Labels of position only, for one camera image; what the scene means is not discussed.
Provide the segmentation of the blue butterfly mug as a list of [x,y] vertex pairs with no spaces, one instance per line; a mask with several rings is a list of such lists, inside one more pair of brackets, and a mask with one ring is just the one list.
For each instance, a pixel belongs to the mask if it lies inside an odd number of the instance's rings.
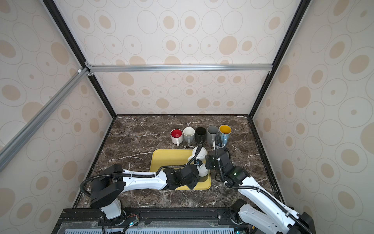
[[228,125],[221,125],[219,127],[219,133],[220,133],[220,137],[222,141],[221,146],[227,145],[231,132],[232,132],[232,129]]

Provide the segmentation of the tall grey mug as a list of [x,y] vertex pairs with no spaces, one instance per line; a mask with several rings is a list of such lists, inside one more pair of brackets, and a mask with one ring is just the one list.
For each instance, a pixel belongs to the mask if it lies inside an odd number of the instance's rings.
[[206,129],[206,141],[213,145],[214,144],[214,141],[215,141],[215,137],[216,135],[219,133],[219,128],[216,127],[216,126],[209,126],[207,129]]

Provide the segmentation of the small grey mug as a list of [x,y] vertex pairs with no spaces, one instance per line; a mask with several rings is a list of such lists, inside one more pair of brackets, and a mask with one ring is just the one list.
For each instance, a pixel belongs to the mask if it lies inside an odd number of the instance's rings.
[[191,144],[195,139],[195,129],[186,127],[183,129],[183,139],[187,144]]

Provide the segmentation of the black mug white bottom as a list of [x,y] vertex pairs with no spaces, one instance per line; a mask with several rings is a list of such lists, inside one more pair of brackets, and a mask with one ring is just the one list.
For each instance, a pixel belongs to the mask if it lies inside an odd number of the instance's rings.
[[198,166],[197,169],[198,169],[198,173],[199,173],[198,176],[200,176],[200,177],[205,177],[209,173],[209,170],[206,168],[206,165],[204,163],[202,165]]

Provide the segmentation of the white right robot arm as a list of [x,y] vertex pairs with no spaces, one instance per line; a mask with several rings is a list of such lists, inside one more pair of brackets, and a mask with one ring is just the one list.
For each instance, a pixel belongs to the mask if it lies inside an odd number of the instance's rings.
[[248,223],[265,234],[315,234],[315,224],[306,212],[299,214],[266,191],[249,172],[235,166],[226,148],[206,156],[206,168],[215,170],[223,184],[257,205],[260,211],[243,200],[234,203],[234,222]]

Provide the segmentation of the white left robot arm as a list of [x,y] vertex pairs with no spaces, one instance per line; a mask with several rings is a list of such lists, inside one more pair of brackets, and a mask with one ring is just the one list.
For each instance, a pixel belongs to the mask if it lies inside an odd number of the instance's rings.
[[99,175],[84,180],[81,191],[90,198],[90,207],[100,209],[107,219],[123,215],[118,196],[132,190],[175,190],[182,186],[193,189],[199,182],[199,167],[163,167],[157,172],[134,172],[115,164]]

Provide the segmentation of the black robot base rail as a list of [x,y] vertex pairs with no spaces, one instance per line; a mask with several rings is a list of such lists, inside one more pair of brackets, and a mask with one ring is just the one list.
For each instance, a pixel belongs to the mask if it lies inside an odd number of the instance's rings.
[[126,208],[107,219],[99,209],[64,209],[54,234],[260,234],[235,223],[228,208]]

